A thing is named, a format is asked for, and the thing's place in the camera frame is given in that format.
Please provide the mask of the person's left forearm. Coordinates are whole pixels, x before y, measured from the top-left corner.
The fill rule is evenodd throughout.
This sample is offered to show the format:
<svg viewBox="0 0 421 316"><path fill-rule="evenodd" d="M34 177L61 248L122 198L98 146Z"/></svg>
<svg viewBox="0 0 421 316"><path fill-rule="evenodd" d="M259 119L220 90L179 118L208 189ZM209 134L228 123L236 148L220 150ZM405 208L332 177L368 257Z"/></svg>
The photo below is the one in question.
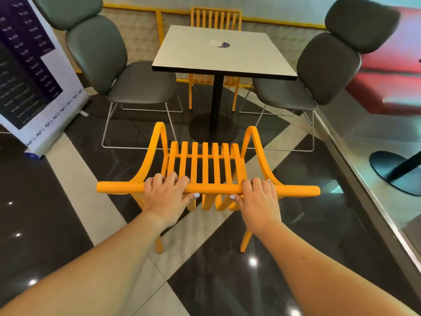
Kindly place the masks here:
<svg viewBox="0 0 421 316"><path fill-rule="evenodd" d="M87 253L48 275L0 309L0 316L118 316L149 248L177 219L142 212Z"/></svg>

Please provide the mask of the metal glass partition frame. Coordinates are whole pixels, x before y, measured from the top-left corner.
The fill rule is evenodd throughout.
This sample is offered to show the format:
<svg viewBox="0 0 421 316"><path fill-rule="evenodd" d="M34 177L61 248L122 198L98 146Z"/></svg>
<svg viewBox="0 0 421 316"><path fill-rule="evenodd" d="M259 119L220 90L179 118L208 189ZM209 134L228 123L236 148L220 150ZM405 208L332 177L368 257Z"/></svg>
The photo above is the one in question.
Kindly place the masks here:
<svg viewBox="0 0 421 316"><path fill-rule="evenodd" d="M369 165L377 150L409 156L419 143L388 142L380 138L342 138L322 111L316 111L316 128L330 154L356 194L370 222L421 301L421 197L411 196L384 182Z"/></svg>

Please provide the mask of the person's right hand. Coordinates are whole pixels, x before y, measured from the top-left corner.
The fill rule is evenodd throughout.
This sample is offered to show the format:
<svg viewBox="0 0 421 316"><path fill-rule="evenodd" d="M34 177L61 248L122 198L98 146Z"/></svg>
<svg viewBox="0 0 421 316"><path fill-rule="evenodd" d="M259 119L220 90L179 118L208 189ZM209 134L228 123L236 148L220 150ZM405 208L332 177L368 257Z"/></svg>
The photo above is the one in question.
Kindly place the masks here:
<svg viewBox="0 0 421 316"><path fill-rule="evenodd" d="M261 180L263 193L252 191L251 180L242 180L244 207L240 209L247 229L259 239L264 238L268 231L282 224L278 198L272 198L269 182Z"/></svg>

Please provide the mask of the yellow slatted armchair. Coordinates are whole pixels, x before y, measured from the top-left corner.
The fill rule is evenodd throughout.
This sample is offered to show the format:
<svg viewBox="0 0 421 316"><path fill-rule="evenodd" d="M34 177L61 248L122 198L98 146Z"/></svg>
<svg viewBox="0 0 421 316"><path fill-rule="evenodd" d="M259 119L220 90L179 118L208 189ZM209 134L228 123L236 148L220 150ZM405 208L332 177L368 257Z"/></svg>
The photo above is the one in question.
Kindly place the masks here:
<svg viewBox="0 0 421 316"><path fill-rule="evenodd" d="M217 211L238 210L233 204L230 195L242 195L241 182L247 179L245 167L245 155L248 144L252 139L256 156L261 172L266 179L275 185L277 198L284 197L306 198L320 195L318 186L284 185L273 175L262 147L258 130L255 126L247 128L242 146L237 143L223 143L219 148L217 143L202 144L202 151L199 152L198 143L192 143L189 150L188 142L182 142L181 148L178 142L171 142L168 146L166 127L163 122L155 124L144 161L137 174L129 181L101 181L97 184L96 190L99 193L109 195L130 194L143 208L144 206L144 181L150 171L155 152L159 150L158 142L161 140L163 150L163 162L161 174L166 175L175 169L176 160L180 161L178 176L186 174L186 167L191 165L190 183L184 193L197 192L203 196L202 209L209 211L215 205Z"/></svg>

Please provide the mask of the person's left hand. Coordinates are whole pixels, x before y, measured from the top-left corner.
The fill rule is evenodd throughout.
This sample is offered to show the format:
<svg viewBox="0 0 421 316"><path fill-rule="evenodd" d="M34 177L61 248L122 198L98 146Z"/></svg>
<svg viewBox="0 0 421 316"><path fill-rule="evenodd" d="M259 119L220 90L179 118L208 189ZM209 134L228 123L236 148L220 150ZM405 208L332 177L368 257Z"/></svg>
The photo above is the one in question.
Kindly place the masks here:
<svg viewBox="0 0 421 316"><path fill-rule="evenodd" d="M145 195L143 212L154 221L162 232L174 226L186 208L182 206L182 196L190 179L187 176L178 178L178 191L165 192L164 181L166 177L158 173L153 178L153 189L151 194Z"/></svg>

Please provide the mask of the purple white roll-up banner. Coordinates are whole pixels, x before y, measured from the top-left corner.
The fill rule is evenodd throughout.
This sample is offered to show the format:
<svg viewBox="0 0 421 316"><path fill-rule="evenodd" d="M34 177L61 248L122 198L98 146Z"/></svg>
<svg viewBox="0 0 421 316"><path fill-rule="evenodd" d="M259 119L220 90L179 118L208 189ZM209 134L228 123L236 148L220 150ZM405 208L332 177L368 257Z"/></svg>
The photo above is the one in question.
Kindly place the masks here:
<svg viewBox="0 0 421 316"><path fill-rule="evenodd" d="M0 0L0 125L40 159L82 111L83 88L32 0Z"/></svg>

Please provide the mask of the yellow slatted chair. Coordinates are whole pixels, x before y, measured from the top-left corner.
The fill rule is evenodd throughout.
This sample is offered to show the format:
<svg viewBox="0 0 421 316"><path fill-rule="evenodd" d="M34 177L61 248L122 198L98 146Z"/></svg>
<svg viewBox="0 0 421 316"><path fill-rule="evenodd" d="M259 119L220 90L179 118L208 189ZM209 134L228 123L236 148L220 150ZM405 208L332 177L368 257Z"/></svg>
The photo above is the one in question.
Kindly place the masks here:
<svg viewBox="0 0 421 316"><path fill-rule="evenodd" d="M240 10L191 7L191 26L241 31L242 12ZM192 109L192 88L195 84L213 85L214 76L189 74L189 109Z"/></svg>

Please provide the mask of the white square pedestal table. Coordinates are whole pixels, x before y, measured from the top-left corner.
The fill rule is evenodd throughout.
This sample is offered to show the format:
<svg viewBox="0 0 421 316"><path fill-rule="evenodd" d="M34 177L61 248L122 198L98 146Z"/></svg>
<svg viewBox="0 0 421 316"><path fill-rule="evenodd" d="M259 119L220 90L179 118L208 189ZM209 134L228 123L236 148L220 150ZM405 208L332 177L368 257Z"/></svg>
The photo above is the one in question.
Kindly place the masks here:
<svg viewBox="0 0 421 316"><path fill-rule="evenodd" d="M230 44L210 47L210 40ZM224 77L296 80L293 70L266 33L170 26L152 64L153 71L214 76L210 113L195 116L190 136L198 143L231 143L238 127L220 114Z"/></svg>

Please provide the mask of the red upholstered sofa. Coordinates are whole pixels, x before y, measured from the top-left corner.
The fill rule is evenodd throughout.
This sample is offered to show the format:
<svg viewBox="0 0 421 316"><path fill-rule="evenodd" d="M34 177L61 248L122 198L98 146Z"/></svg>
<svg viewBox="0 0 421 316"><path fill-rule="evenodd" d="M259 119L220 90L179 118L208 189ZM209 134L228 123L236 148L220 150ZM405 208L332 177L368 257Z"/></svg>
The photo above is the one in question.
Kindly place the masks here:
<svg viewBox="0 0 421 316"><path fill-rule="evenodd" d="M421 9L393 9L401 15L396 31L362 55L346 91L371 114L421 116Z"/></svg>

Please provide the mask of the black round table base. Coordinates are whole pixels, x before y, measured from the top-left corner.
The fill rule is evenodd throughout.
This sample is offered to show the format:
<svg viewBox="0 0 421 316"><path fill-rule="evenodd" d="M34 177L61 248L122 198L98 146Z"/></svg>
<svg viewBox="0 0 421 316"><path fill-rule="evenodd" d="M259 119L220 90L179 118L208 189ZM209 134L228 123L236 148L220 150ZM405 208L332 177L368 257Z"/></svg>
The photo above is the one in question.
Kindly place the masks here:
<svg viewBox="0 0 421 316"><path fill-rule="evenodd" d="M396 189L413 196L421 196L421 151L410 158L376 151L369 157L376 174Z"/></svg>

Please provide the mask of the person's right forearm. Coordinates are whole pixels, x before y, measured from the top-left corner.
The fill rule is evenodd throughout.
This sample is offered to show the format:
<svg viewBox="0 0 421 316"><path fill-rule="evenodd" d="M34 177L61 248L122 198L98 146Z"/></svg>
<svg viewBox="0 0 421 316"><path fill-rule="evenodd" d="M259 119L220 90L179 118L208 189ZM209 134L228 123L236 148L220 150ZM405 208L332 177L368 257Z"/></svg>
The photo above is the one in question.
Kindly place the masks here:
<svg viewBox="0 0 421 316"><path fill-rule="evenodd" d="M254 233L276 260L305 316L420 316L280 221L264 223Z"/></svg>

